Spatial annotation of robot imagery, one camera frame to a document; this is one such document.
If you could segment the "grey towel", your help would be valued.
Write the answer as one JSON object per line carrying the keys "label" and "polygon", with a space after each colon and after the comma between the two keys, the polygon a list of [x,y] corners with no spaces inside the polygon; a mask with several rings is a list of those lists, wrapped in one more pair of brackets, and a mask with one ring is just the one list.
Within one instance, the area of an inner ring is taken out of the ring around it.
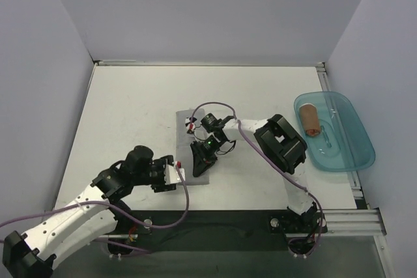
{"label": "grey towel", "polygon": [[186,109],[176,112],[176,160],[181,162],[184,169],[184,179],[188,186],[204,186],[209,184],[209,174],[202,174],[199,177],[193,176],[193,155],[190,147],[195,140],[192,134],[187,133],[189,118],[194,109]]}

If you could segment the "orange brown bear towel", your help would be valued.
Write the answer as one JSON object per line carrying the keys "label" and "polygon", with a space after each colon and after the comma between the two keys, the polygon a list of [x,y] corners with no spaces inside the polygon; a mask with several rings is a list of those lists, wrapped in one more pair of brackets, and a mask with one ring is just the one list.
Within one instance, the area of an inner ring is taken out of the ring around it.
{"label": "orange brown bear towel", "polygon": [[307,136],[316,137],[321,133],[317,108],[313,104],[307,103],[302,105],[299,109],[299,116]]}

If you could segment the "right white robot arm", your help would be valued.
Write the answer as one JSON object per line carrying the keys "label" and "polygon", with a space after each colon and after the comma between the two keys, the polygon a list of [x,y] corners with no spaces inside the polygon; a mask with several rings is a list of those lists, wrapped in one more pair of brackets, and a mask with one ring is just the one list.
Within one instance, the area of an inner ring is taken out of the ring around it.
{"label": "right white robot arm", "polygon": [[200,125],[208,137],[190,144],[194,177],[213,167],[224,144],[245,141],[283,178],[290,227],[297,232],[304,232],[309,227],[312,227],[312,233],[323,231],[324,212],[309,191],[304,169],[307,144],[282,115],[262,120],[239,120],[232,115],[216,118],[209,113],[201,119]]}

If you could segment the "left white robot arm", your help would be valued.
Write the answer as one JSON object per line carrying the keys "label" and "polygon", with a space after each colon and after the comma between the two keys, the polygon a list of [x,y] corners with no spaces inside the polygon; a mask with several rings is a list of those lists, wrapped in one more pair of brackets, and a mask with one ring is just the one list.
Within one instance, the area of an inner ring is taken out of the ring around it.
{"label": "left white robot arm", "polygon": [[125,160],[112,164],[69,204],[46,212],[46,220],[3,241],[2,263],[13,277],[51,277],[68,256],[102,235],[127,232],[131,209],[123,202],[136,186],[156,192],[173,191],[184,181],[184,169],[172,155],[154,158],[146,146],[136,146]]}

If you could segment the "teal plastic tray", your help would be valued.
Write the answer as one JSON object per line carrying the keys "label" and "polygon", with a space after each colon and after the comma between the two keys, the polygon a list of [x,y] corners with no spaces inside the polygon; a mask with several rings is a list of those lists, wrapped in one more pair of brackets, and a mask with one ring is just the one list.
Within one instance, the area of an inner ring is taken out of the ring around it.
{"label": "teal plastic tray", "polygon": [[[304,130],[302,135],[308,145],[311,162],[316,168],[328,172],[348,172],[367,169],[375,162],[375,150],[370,138],[347,97],[338,92],[309,92],[301,94],[294,101],[294,111],[300,128],[299,109],[304,104],[317,108],[321,133],[309,137]],[[339,113],[345,129],[347,143],[340,138],[340,131],[333,126]]]}

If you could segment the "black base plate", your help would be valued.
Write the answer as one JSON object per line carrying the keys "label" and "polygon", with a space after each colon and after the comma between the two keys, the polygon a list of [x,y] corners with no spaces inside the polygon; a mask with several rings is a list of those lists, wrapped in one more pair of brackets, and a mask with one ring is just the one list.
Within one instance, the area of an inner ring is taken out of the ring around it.
{"label": "black base plate", "polygon": [[287,210],[190,210],[170,229],[146,229],[122,217],[106,247],[112,254],[134,255],[140,250],[185,252],[307,252],[320,233],[311,226],[294,227]]}

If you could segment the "aluminium front frame rail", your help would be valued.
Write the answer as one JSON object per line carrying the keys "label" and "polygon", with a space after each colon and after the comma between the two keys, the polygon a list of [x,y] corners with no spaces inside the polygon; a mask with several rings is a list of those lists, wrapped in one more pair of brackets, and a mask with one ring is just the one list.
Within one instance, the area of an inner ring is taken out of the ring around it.
{"label": "aluminium front frame rail", "polygon": [[384,235],[382,217],[377,210],[311,209],[302,215],[290,210],[175,210],[130,211],[104,202],[84,202],[42,214],[45,221],[26,231],[33,238],[61,235],[68,238],[76,231],[93,238],[116,231],[126,232],[137,225],[141,230],[180,227],[225,226],[266,229],[291,236],[336,234],[338,236]]}

